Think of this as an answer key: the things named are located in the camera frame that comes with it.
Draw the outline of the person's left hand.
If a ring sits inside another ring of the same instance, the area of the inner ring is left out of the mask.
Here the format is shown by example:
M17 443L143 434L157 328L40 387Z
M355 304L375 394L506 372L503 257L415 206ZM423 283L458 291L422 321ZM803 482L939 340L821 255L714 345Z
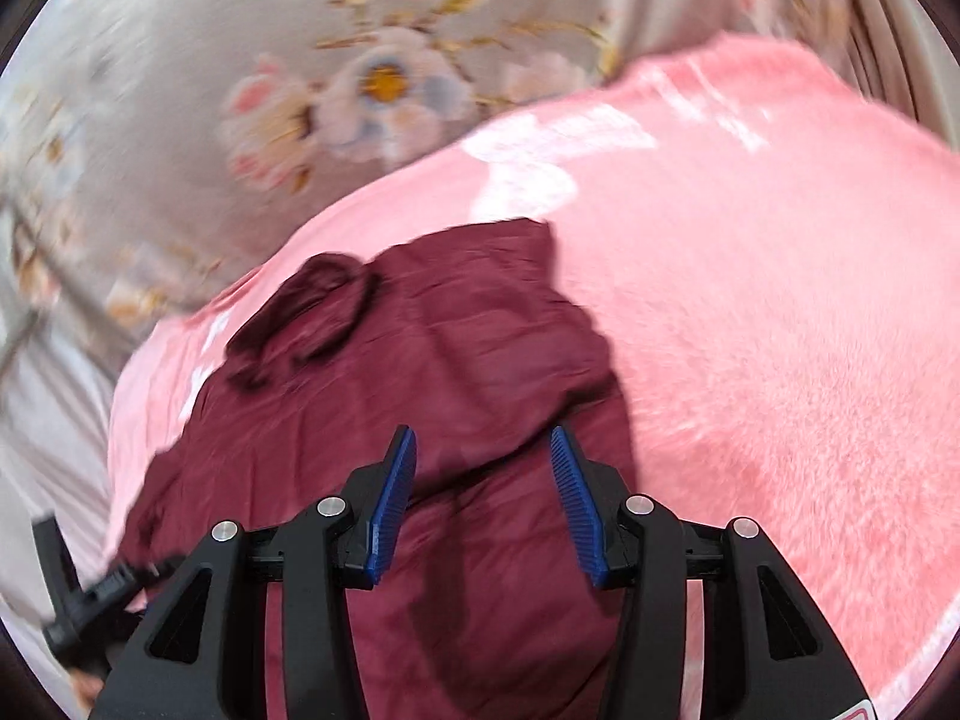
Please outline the person's left hand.
M68 676L70 676L71 690L75 694L78 706L82 707L86 713L91 712L99 692L104 688L104 681L94 674L80 670L70 670Z

